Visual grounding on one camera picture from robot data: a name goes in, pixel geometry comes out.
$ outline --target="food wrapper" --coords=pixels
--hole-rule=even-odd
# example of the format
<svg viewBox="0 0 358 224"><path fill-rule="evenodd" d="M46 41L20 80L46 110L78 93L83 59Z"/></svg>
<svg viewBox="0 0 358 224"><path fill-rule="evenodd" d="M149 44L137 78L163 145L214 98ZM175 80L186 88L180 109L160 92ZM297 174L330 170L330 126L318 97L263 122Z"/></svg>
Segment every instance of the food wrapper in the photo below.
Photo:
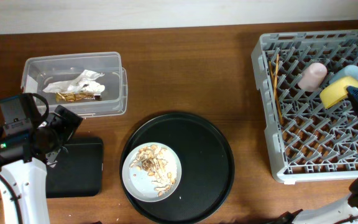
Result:
<svg viewBox="0 0 358 224"><path fill-rule="evenodd" d="M81 94L100 96L105 87L95 80L102 76L104 76L103 73L84 70L76 79L50 83L43 91L46 93L69 93L78 95L78 97Z"/></svg>
<svg viewBox="0 0 358 224"><path fill-rule="evenodd" d="M56 93L56 102L60 100L74 102L78 100L102 100L100 95L92 93Z"/></svg>

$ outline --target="wooden chopstick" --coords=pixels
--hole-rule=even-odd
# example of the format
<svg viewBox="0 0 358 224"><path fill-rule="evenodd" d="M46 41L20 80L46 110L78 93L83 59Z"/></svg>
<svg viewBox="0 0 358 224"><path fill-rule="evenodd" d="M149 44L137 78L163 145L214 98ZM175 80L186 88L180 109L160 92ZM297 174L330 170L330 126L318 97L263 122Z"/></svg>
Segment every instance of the wooden chopstick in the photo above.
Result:
<svg viewBox="0 0 358 224"><path fill-rule="evenodd" d="M273 83L273 94L274 94L274 98L276 101L276 106L277 106L277 112L278 112L278 116L280 119L280 124L284 123L284 119L283 119L283 115L281 114L281 108L280 108L280 102L278 101L278 96L277 96L277 74L278 74L278 62L276 62L276 76L273 75L273 68L272 68L272 62L268 62L268 67L270 70L270 77L272 79L272 82L274 80Z"/></svg>

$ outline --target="white plate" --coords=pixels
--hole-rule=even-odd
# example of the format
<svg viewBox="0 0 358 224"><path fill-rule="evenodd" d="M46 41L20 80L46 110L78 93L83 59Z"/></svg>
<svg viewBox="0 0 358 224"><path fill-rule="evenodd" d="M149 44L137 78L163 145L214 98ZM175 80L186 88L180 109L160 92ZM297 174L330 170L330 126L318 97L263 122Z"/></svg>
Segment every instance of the white plate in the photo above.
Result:
<svg viewBox="0 0 358 224"><path fill-rule="evenodd" d="M158 192L154 190L155 185L152 184L154 178L149 177L146 171L136 169L136 166L141 166L141 163L139 162L136 166L132 168L129 167L132 161L136 158L136 154L139 151L139 149L145 146L151 146L153 144L159 147L164 147L168 150L168 152L171 152L173 159L175 160L178 167L177 181L171 186L170 190L168 190L167 192L165 192L163 195L159 197L158 197ZM178 187L180 182L180 177L181 177L181 165L178 156L170 147L157 142L148 142L145 144L141 144L140 146L137 146L126 157L124 161L124 165L122 166L122 181L124 183L125 188L133 197L143 202L158 202L169 197L169 195L171 195Z"/></svg>

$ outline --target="pink cup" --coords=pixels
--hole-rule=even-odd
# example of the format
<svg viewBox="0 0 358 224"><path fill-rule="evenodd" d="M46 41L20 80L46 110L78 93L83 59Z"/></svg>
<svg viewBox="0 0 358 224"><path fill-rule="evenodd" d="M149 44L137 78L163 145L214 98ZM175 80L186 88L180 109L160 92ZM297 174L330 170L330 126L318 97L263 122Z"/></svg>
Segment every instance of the pink cup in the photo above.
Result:
<svg viewBox="0 0 358 224"><path fill-rule="evenodd" d="M298 86L304 91L316 91L327 75L327 68L322 63L312 63L303 71Z"/></svg>

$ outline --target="white wall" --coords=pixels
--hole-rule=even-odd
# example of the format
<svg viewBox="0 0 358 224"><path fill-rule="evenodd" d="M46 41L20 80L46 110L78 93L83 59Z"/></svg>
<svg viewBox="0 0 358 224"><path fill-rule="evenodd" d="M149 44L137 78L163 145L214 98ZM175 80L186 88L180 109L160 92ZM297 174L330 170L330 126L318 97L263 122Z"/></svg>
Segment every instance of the white wall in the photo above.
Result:
<svg viewBox="0 0 358 224"><path fill-rule="evenodd" d="M358 0L0 0L0 34L358 19Z"/></svg>

